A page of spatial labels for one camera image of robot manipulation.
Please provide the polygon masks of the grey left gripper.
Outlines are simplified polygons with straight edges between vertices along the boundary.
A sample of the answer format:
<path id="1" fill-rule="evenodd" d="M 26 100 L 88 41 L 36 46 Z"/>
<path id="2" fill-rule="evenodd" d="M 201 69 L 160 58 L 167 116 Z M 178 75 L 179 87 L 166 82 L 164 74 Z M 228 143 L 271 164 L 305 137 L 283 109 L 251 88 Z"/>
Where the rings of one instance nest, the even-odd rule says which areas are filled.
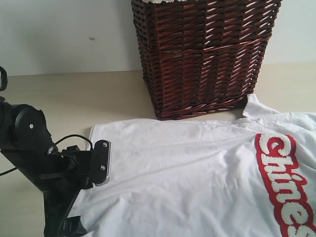
<path id="1" fill-rule="evenodd" d="M 80 182 L 81 188 L 86 190 L 109 182 L 111 163 L 111 142 L 99 140 L 94 148 L 81 151 L 77 145 L 62 151 L 69 159 L 65 176 Z"/>

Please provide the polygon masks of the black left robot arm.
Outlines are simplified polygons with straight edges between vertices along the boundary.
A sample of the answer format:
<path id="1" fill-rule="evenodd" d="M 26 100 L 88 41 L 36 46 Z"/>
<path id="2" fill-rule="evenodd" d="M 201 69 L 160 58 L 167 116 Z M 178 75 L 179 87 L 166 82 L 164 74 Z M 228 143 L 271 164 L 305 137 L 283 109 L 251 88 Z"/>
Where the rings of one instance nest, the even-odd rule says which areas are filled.
<path id="1" fill-rule="evenodd" d="M 111 143 L 99 140 L 82 151 L 59 150 L 41 110 L 0 100 L 0 151 L 43 194 L 46 237 L 81 237 L 87 231 L 69 213 L 81 190 L 108 182 Z"/>

